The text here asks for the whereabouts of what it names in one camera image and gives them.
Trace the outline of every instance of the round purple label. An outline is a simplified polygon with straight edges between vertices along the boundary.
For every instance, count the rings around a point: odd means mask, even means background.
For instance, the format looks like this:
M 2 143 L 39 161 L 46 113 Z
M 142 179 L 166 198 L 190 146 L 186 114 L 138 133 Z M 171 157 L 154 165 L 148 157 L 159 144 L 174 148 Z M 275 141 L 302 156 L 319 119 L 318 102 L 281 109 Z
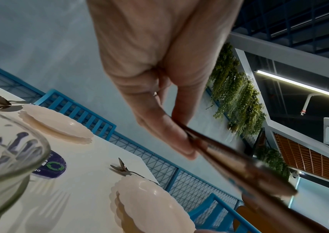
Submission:
M 53 179 L 62 175 L 66 168 L 66 161 L 59 154 L 51 151 L 49 158 L 38 169 L 35 169 L 33 174 Z

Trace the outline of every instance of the green foliage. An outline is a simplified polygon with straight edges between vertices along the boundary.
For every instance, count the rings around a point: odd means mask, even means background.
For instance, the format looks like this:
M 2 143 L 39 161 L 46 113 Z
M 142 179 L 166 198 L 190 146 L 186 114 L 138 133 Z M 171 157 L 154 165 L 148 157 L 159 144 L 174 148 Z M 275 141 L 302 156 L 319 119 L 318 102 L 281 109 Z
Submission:
M 211 97 L 220 102 L 213 116 L 220 118 L 226 112 L 234 125 L 233 129 L 237 129 L 239 134 L 255 135 L 262 128 L 266 115 L 259 103 L 258 91 L 251 79 L 238 71 L 240 62 L 231 49 L 230 43 L 223 46 L 209 77 L 209 82 L 213 82 Z
M 270 168 L 275 170 L 283 179 L 289 180 L 290 170 L 284 162 L 280 152 L 268 147 L 259 147 L 256 151 L 257 159 L 265 162 Z

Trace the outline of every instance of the concrete wall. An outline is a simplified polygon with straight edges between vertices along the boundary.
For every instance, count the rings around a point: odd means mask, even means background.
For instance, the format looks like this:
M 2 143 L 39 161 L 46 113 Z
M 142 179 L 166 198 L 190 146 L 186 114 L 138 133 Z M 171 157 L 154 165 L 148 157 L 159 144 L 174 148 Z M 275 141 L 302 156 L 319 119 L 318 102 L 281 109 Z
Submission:
M 0 0 L 0 68 L 47 92 L 55 88 L 117 125 L 117 131 L 224 191 L 240 196 L 203 158 L 189 162 L 138 126 L 105 75 L 93 26 L 83 0 Z M 176 88 L 164 104 L 171 113 Z M 204 93 L 189 126 L 244 151 L 239 137 L 228 141 L 227 120 Z
M 329 188 L 301 178 L 291 208 L 329 229 Z

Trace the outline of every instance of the metal tongs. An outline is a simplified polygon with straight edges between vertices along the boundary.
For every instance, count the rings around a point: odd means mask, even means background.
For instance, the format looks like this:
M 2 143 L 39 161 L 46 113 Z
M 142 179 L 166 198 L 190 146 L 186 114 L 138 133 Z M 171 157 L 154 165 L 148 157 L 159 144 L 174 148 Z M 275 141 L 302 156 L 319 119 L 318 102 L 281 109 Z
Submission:
M 281 233 L 329 233 L 315 221 L 289 209 L 274 196 L 291 197 L 297 190 L 263 162 L 177 124 L 188 134 L 197 151 L 243 194 L 276 231 Z

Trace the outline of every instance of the tabletop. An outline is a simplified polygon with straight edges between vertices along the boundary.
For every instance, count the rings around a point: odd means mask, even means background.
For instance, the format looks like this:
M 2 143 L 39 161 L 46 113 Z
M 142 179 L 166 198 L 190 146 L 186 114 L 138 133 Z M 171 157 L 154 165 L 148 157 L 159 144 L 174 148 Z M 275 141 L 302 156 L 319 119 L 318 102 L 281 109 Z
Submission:
M 0 95 L 22 100 L 2 89 Z M 30 123 L 20 111 L 3 114 Z M 142 159 L 97 136 L 81 143 L 38 130 L 64 158 L 66 171 L 49 180 L 31 175 L 24 195 L 0 219 L 0 233 L 122 233 L 111 210 L 113 187 L 122 176 L 110 165 L 121 158 L 130 170 L 156 181 Z

